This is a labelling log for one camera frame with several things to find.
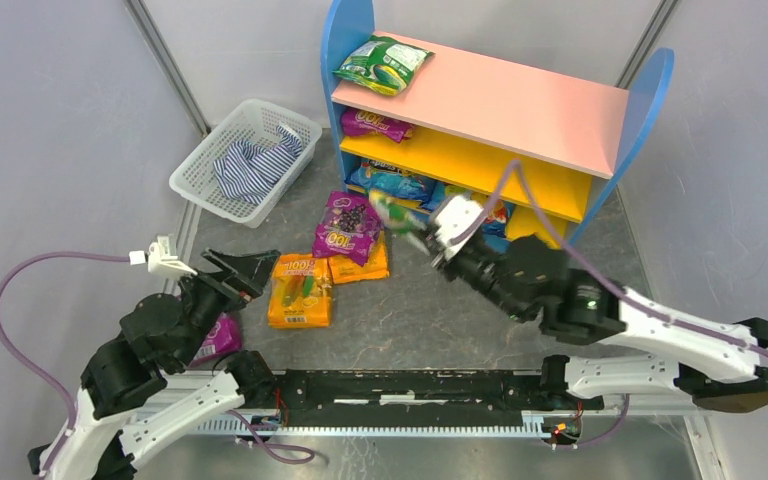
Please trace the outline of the green Fox's candy bag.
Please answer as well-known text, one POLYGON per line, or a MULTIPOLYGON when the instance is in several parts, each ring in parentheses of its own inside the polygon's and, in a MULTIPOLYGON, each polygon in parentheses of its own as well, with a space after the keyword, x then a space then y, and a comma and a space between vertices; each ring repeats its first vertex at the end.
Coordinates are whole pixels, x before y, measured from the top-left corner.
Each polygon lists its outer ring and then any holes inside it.
POLYGON ((368 201, 383 227, 404 237, 423 254, 431 254, 426 243, 427 224, 416 217, 410 209, 397 204, 393 197, 379 190, 370 190, 368 201))

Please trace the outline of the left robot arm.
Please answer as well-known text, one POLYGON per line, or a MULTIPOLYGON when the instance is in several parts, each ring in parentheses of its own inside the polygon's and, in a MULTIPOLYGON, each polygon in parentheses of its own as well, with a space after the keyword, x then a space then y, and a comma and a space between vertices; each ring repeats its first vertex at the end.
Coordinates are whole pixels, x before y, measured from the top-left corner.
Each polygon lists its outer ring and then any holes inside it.
POLYGON ((277 250, 230 255, 208 249, 214 265, 199 271, 181 261, 163 239, 131 255, 154 274, 174 280, 176 295, 158 293, 137 302, 120 332, 90 357, 70 417, 56 439, 29 451, 41 479, 130 479, 188 430, 251 401, 269 399, 277 380, 257 352, 232 355, 227 366, 184 399, 132 424, 136 413, 187 371, 224 313, 259 298, 280 257, 277 250))

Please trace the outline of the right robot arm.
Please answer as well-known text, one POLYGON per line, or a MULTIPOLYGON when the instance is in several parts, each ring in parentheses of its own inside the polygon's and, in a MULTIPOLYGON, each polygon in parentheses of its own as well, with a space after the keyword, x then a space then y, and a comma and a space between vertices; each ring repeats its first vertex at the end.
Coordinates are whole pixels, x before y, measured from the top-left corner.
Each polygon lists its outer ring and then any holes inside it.
POLYGON ((519 323, 535 321, 541 334, 569 345, 609 345, 637 355, 603 360, 552 355, 541 386, 578 399, 604 395, 681 395, 699 408, 749 413, 768 405, 768 321, 727 324, 674 310, 620 284, 603 286, 572 268, 562 250, 538 237, 521 237, 506 251, 480 234, 457 246, 439 234, 423 241, 433 265, 460 279, 519 323))

